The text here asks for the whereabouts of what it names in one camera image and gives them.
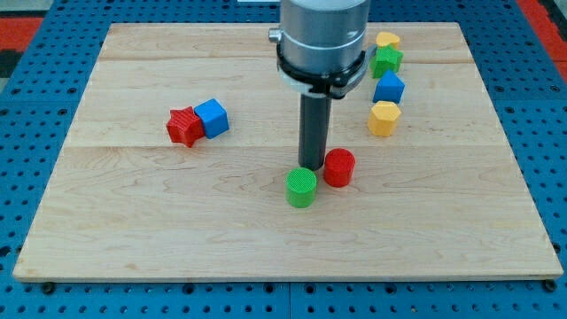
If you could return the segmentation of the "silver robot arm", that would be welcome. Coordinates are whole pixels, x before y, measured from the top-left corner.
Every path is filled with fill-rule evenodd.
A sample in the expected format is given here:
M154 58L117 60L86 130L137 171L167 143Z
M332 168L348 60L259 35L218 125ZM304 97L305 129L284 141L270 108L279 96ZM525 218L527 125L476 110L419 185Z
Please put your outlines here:
M282 0L268 31L277 71L297 92L341 99L360 83L374 46L363 49L370 0Z

